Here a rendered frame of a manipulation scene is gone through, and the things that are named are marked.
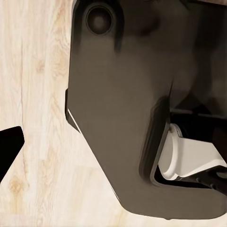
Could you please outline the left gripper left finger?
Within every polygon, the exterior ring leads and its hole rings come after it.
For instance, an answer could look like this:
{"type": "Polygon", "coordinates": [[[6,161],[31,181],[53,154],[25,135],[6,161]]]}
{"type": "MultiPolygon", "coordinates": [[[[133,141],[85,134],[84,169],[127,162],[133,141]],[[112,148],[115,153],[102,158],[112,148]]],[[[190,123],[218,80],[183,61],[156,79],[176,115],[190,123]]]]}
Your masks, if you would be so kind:
{"type": "Polygon", "coordinates": [[[21,126],[0,131],[0,182],[24,143],[25,139],[21,126]]]}

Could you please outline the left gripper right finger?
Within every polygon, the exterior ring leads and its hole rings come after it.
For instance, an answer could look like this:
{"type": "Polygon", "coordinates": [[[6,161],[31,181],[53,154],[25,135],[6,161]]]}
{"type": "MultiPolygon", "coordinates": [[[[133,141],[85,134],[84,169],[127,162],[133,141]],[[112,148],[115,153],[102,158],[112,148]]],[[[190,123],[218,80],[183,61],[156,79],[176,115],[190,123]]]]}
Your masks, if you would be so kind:
{"type": "Polygon", "coordinates": [[[212,143],[227,163],[227,128],[222,126],[216,126],[212,143]]]}

